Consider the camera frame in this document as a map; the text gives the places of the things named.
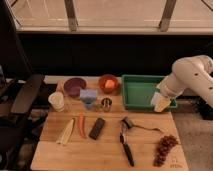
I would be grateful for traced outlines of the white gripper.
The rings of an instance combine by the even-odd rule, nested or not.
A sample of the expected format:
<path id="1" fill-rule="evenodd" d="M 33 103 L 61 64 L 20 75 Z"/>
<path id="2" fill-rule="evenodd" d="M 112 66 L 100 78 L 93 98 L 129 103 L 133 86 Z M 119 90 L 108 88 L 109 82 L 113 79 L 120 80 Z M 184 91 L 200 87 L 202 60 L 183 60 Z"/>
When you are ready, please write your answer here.
<path id="1" fill-rule="evenodd" d="M 166 85 L 158 84 L 156 88 L 159 90 L 160 93 L 154 93 L 151 99 L 151 104 L 154 106 L 155 112 L 162 112 L 170 105 L 170 99 L 174 98 L 174 93 Z"/>

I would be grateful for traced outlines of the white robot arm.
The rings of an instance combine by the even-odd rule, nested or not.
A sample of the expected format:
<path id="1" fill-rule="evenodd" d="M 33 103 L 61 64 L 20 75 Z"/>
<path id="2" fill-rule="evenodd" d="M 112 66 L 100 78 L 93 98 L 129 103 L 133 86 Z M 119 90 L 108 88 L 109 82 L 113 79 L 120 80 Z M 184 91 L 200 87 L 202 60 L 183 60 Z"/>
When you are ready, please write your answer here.
<path id="1" fill-rule="evenodd" d="M 207 55 L 184 57 L 172 64 L 172 72 L 156 86 L 151 104 L 155 112 L 164 111 L 172 99 L 189 88 L 213 108 L 213 59 Z"/>

